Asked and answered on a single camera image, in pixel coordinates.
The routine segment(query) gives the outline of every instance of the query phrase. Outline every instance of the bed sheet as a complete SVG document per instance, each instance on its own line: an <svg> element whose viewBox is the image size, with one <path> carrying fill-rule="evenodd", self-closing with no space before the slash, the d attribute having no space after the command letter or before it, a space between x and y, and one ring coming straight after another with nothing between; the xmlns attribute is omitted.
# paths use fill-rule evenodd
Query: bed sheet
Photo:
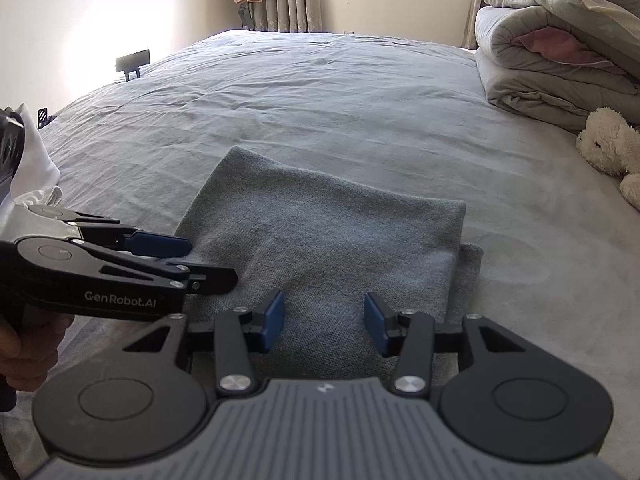
<svg viewBox="0 0 640 480"><path fill-rule="evenodd" d="M43 136L64 204L171 232L233 145L415 196L464 200L473 309L581 368L616 409L601 457L640 475L640 215L575 136L489 105L471 52L364 36L228 32L62 110ZM60 370L135 329L79 319ZM28 400L2 420L44 459Z"/></svg>

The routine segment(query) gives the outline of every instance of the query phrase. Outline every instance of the stuffed animal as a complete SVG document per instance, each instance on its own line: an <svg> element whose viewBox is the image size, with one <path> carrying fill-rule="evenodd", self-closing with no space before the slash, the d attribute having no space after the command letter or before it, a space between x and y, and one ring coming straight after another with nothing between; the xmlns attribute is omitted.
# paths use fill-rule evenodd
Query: stuffed animal
<svg viewBox="0 0 640 480"><path fill-rule="evenodd" d="M598 108L575 141L580 154L594 168L612 175L626 175L622 196L640 210L640 133L610 108Z"/></svg>

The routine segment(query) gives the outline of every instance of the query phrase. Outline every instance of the silver screw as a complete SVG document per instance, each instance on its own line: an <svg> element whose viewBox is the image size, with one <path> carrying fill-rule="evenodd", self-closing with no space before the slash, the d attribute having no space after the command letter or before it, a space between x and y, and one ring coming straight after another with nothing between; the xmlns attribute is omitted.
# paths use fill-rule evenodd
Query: silver screw
<svg viewBox="0 0 640 480"><path fill-rule="evenodd" d="M414 375L405 375L396 379L394 383L396 390L404 392L406 394L415 394L421 392L427 386L422 377L416 377Z"/></svg>
<svg viewBox="0 0 640 480"><path fill-rule="evenodd" d="M246 375L227 375L220 379L220 388L228 392L244 392L251 386L251 379Z"/></svg>

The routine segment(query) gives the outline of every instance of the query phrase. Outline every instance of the white cloth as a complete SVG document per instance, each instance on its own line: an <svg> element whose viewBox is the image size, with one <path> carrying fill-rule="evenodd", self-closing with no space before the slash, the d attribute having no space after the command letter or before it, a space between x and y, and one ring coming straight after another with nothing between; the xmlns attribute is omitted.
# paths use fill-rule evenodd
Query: white cloth
<svg viewBox="0 0 640 480"><path fill-rule="evenodd" d="M57 205L62 198L62 191L56 185L60 170L47 153L27 105L21 104L16 112L24 123L24 151L8 193L4 190L5 196L0 195L0 210L7 200L23 205Z"/></svg>

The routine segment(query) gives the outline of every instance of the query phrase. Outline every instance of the ribbed plastic surface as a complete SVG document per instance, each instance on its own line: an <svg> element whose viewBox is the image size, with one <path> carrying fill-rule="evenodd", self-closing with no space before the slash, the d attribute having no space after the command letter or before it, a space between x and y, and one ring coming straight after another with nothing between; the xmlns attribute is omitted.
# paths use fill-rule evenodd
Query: ribbed plastic surface
<svg viewBox="0 0 640 480"><path fill-rule="evenodd" d="M620 480L596 457L553 466L503 462L455 437L431 406L378 379L271 381L224 402L180 451L146 465L52 460L38 480Z"/></svg>

